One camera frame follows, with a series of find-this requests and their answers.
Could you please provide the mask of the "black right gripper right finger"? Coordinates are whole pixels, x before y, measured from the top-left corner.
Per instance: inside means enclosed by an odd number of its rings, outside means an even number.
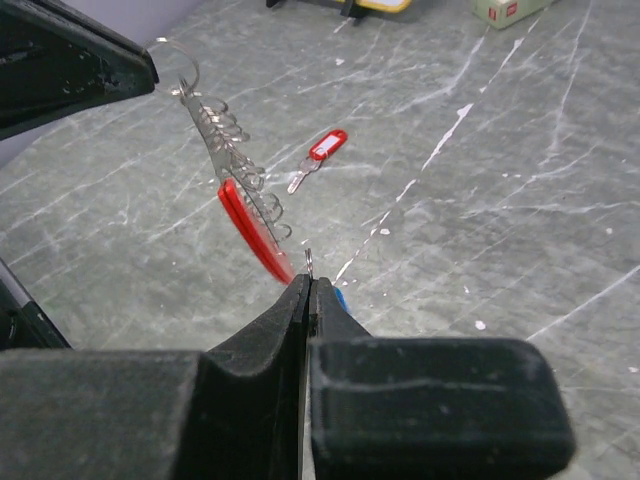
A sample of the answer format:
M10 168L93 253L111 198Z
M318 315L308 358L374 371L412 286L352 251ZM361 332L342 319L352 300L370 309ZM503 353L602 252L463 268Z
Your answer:
M576 438L552 369L513 338L385 338L315 280L311 446L320 479L548 479Z

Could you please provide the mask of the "blue tagged key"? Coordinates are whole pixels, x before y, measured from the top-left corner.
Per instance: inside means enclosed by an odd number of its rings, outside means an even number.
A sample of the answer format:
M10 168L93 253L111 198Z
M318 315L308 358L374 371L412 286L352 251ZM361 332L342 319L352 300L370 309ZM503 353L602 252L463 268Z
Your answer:
M312 251L310 248L306 248L305 249L305 262L306 262L306 268L307 268L307 273L310 277L311 280L314 279L314 272L313 272L313 257L312 257ZM350 309L346 303L346 300L344 298L344 295L342 293L342 291L337 287L337 286L333 286L333 290L335 293L335 296L340 304L340 306L342 307L342 309L350 314Z

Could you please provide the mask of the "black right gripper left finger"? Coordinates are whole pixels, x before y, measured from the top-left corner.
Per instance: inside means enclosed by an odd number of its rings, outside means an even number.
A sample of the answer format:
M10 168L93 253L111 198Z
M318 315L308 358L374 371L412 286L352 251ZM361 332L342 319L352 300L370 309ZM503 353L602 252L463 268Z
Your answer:
M310 280L209 351L1 355L5 479L298 479Z

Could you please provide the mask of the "red tagged key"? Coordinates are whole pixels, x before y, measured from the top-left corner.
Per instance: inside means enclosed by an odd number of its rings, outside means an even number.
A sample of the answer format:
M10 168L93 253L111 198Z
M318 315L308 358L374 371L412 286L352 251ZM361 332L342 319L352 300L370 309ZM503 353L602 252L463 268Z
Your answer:
M298 166L298 171L287 187L287 193L293 195L304 179L317 171L322 163L330 158L346 141L348 133L342 129L334 129L326 133L308 150L307 156Z

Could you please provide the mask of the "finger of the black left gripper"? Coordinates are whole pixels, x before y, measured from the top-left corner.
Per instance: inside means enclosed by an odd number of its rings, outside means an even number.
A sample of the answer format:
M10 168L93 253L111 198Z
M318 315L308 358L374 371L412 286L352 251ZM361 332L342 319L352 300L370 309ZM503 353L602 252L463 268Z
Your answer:
M62 1L1 3L1 138L155 90L149 52Z

